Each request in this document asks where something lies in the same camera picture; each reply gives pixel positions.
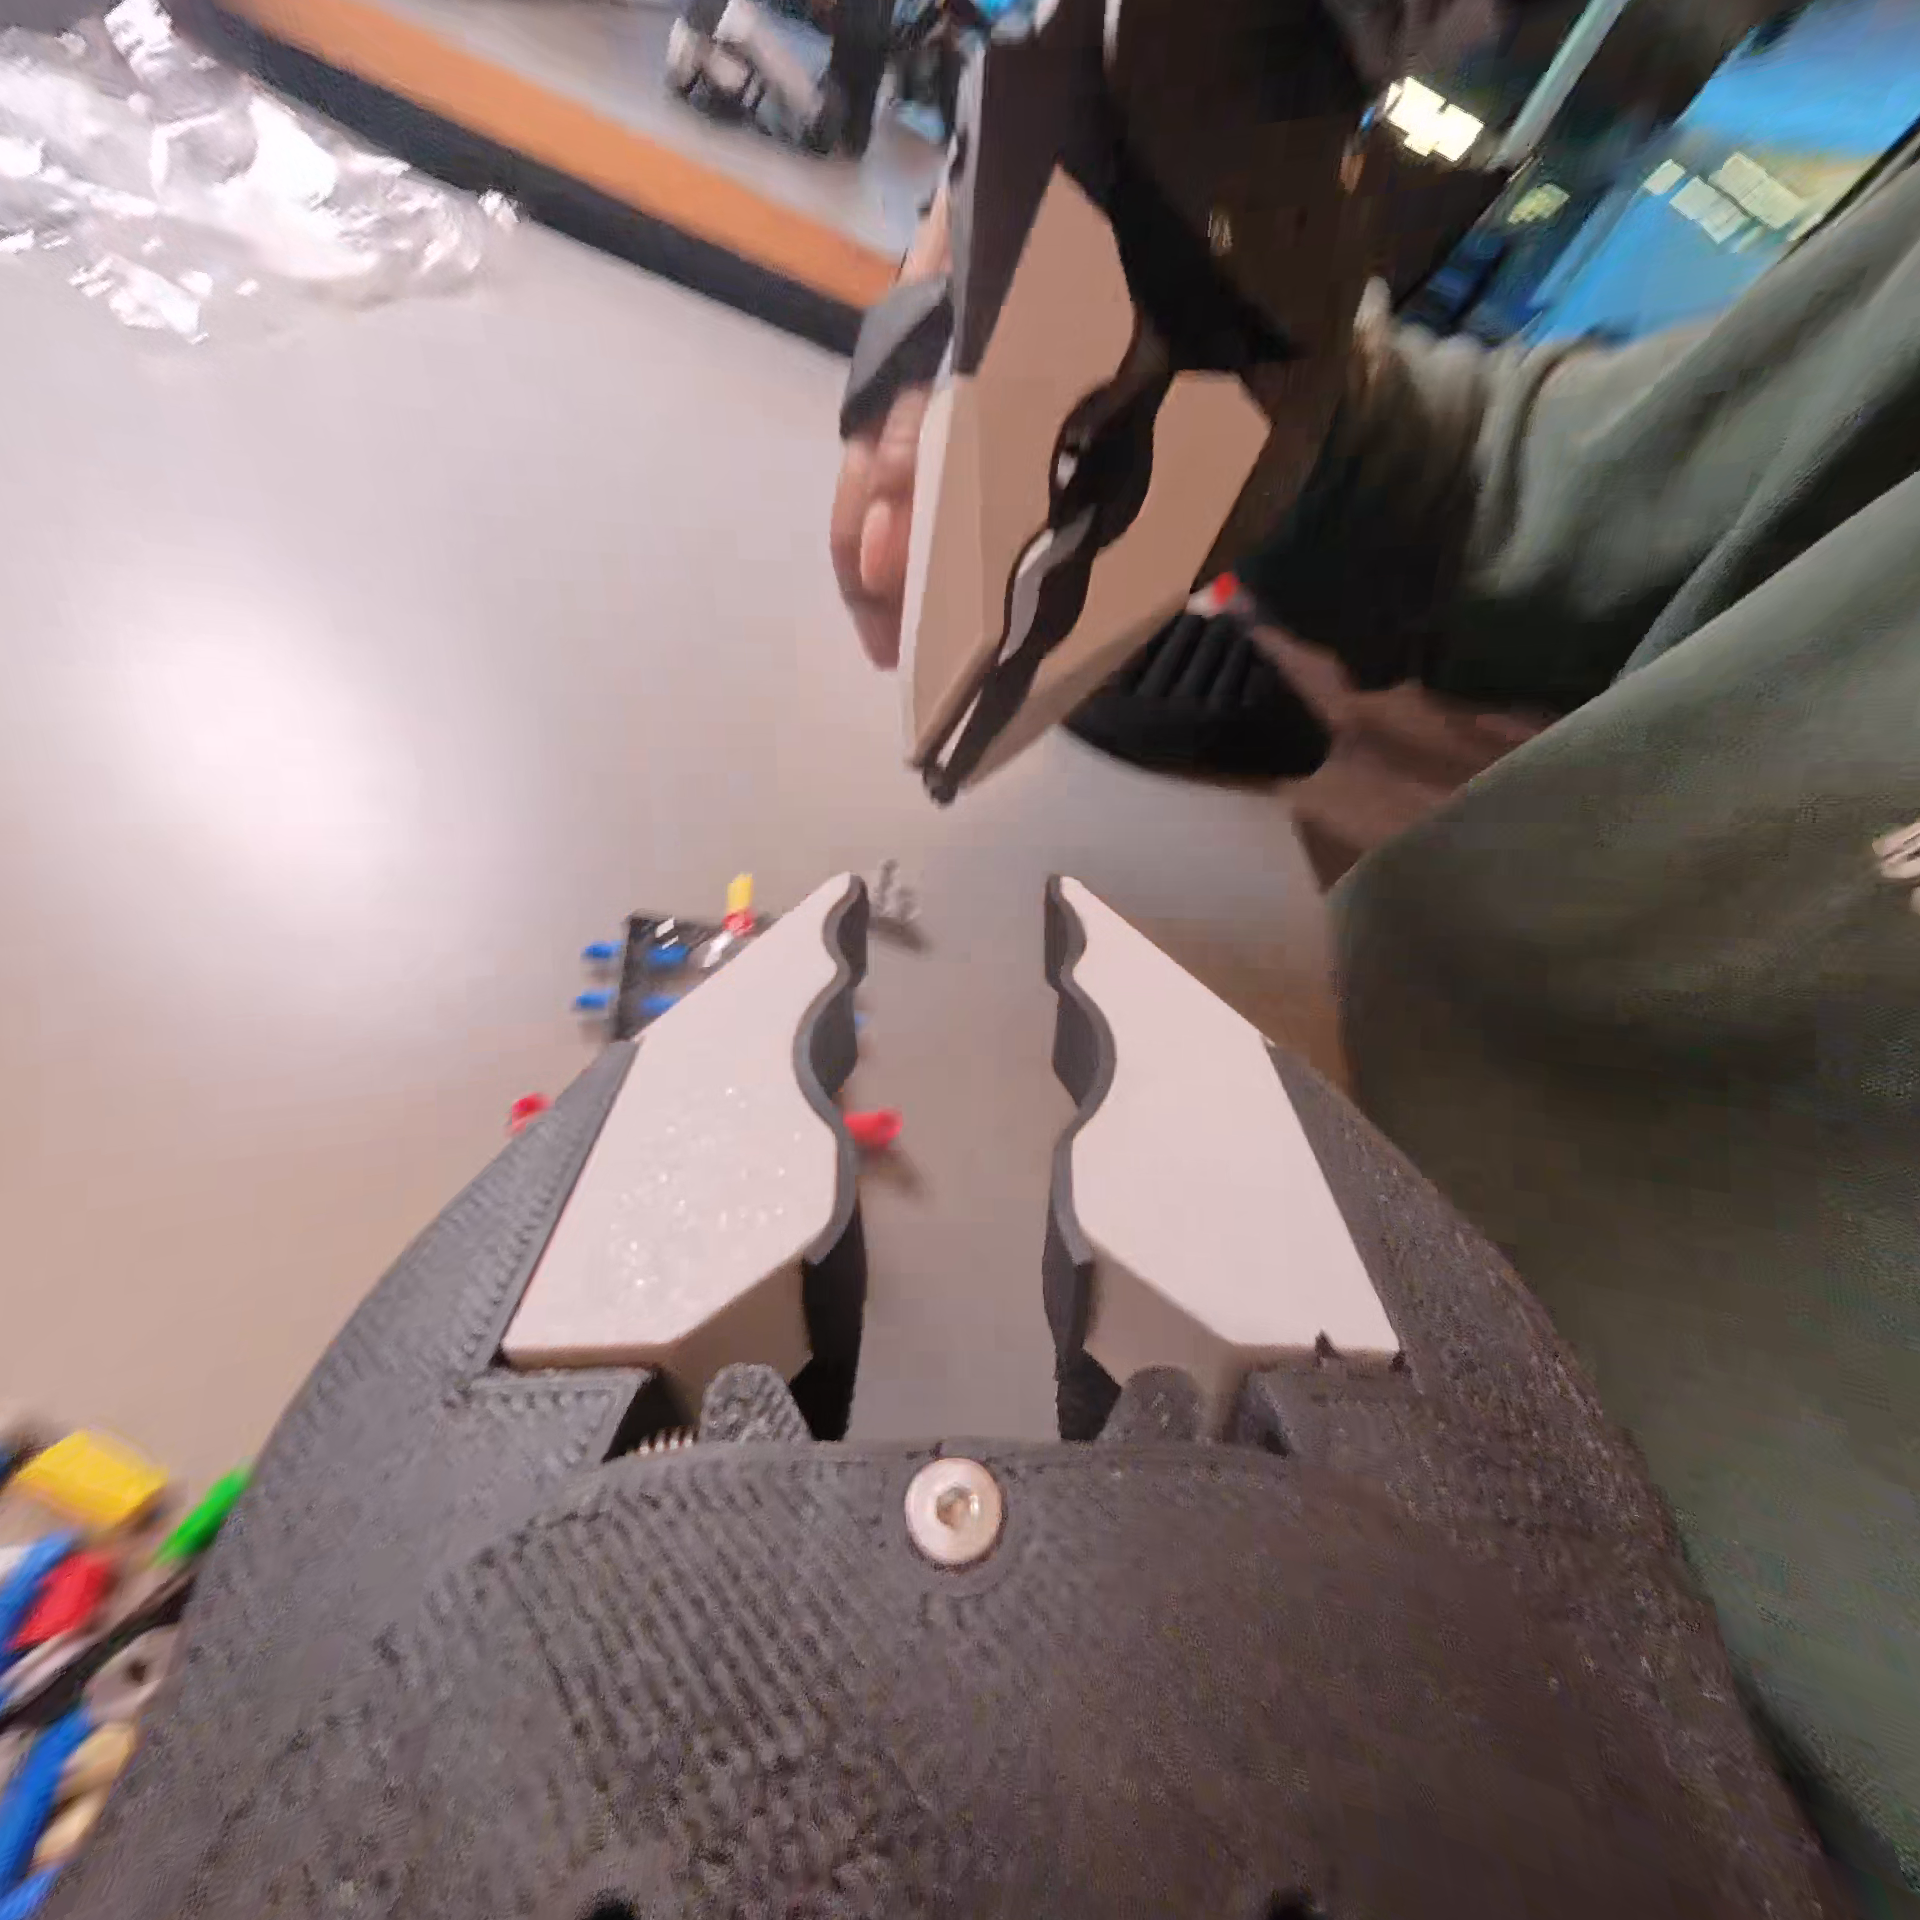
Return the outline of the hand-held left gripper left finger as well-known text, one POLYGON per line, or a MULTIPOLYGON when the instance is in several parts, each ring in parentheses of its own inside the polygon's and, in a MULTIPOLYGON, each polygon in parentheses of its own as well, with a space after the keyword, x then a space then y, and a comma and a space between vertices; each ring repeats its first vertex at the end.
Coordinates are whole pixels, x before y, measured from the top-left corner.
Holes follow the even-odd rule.
POLYGON ((846 1420, 867 1237, 837 1095, 867 959, 869 891, 834 871, 668 985, 507 1319, 509 1370, 633 1366, 697 1409, 728 1366, 771 1366, 807 1420, 846 1420))

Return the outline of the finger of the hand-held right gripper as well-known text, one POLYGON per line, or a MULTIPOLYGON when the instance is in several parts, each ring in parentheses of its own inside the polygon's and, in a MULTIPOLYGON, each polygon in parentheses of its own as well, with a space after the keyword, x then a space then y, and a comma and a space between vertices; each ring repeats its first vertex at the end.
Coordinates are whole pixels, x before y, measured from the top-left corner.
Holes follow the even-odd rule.
POLYGON ((1175 370, 1089 435, 1007 573, 1001 634, 964 674, 960 713, 939 731, 964 791, 1061 727, 1188 600, 1267 428, 1243 374, 1175 370))
POLYGON ((1083 461, 1072 428, 1101 428, 1131 343, 1115 233, 1054 169, 975 370, 953 366, 924 407, 902 600, 912 770, 939 758, 960 684, 1001 634, 1007 573, 1083 461))

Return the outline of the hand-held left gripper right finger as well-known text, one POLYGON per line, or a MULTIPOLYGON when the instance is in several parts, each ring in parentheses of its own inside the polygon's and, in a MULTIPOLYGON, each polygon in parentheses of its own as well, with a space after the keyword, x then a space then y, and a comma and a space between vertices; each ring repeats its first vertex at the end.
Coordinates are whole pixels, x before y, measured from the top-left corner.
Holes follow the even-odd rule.
POLYGON ((1262 1030, 1083 877, 1041 891, 1041 973, 1072 1097, 1041 1234, 1061 1422, 1101 1422, 1141 1370, 1228 1425, 1255 1374, 1406 1366, 1262 1030))

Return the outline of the black lego chassis frame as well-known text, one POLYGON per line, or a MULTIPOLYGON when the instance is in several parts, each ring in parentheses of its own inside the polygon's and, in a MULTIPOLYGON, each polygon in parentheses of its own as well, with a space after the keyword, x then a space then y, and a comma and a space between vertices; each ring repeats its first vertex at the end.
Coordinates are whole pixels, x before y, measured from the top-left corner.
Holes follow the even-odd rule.
MULTIPOLYGON (((580 1020, 603 1020, 609 1036, 636 1036, 659 1025, 685 994, 690 994, 710 973, 728 967, 743 947, 780 926, 780 914, 757 905, 757 880, 749 871, 728 880, 722 922, 688 916, 629 916, 619 936, 582 947, 589 985, 577 994, 570 1013, 580 1020)), ((552 1106, 550 1095, 513 1097, 507 1114, 507 1137, 520 1137, 552 1106)), ((887 1154, 898 1146, 902 1119, 894 1106, 842 1109, 852 1146, 859 1154, 887 1154)))

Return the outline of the person's right forearm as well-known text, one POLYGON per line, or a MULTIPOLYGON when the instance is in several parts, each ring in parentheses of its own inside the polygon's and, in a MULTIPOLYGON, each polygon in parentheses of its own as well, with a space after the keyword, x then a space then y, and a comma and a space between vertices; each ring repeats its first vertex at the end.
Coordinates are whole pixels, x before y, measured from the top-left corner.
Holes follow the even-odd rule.
POLYGON ((1920 172, 1904 149, 1711 320, 1438 343, 1363 307, 1257 612, 1349 684, 1565 713, 1860 513, 1915 573, 1920 172))

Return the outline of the pile of small lego connectors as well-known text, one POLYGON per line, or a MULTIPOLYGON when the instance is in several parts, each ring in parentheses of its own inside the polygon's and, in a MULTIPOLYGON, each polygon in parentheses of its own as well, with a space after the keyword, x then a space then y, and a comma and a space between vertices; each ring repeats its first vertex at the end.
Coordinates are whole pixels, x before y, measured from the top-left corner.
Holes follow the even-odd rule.
POLYGON ((0 1909, 45 1917, 100 1830, 177 1654, 198 1571, 256 1466, 198 1490, 132 1442, 5 1409, 0 1909))

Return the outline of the person's right hand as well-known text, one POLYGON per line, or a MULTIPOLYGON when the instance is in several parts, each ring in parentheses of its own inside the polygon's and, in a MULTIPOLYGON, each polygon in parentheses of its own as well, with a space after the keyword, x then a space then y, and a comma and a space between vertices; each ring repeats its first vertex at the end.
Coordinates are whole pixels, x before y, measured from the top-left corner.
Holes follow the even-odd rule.
POLYGON ((887 420, 837 450, 832 502, 832 571, 859 654, 880 669, 898 665, 918 455, 931 388, 902 388, 887 420))

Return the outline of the black ridged object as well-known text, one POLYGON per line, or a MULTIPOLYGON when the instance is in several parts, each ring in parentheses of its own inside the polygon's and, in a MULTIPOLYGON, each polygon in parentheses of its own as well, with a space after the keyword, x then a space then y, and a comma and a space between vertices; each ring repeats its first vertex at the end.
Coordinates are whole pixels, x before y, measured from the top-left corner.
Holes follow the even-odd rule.
POLYGON ((1195 784, 1303 784, 1331 731, 1236 607, 1180 610, 1065 731, 1120 764, 1195 784))

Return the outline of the black and white machine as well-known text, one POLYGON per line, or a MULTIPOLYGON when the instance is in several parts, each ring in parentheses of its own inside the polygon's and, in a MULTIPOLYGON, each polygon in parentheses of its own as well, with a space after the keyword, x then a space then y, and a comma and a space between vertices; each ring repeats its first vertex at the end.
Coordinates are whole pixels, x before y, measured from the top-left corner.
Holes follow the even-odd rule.
POLYGON ((807 7, 827 24, 820 69, 792 49, 771 2, 697 0, 668 34, 662 80, 713 121, 751 121, 807 155, 859 160, 874 143, 894 2, 807 7))

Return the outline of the orange-edged desk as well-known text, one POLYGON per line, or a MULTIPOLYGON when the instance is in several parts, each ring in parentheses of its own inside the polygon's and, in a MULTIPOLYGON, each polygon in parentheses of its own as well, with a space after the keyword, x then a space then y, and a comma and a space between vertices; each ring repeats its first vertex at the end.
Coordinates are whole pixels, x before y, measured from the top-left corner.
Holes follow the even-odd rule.
POLYGON ((472 193, 846 353, 944 172, 883 103, 857 160, 722 126, 668 87, 674 2, 188 0, 252 76, 472 193))

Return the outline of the person's green sweatshirt torso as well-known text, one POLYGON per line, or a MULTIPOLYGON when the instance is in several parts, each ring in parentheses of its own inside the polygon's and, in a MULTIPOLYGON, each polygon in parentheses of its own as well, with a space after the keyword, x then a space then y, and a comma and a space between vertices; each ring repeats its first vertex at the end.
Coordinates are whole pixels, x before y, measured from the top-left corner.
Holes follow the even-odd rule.
POLYGON ((1363 1109, 1632 1425, 1863 1909, 1915 1917, 1915 478, 1336 891, 1363 1109))

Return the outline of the clear empty plastic bag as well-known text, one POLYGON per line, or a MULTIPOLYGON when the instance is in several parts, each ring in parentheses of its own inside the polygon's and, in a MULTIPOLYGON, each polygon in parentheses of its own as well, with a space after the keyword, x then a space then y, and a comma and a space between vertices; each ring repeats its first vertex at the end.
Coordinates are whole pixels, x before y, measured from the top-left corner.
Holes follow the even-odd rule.
POLYGON ((520 224, 182 34, 167 2, 5 2, 0 258, 203 345, 464 294, 520 224))

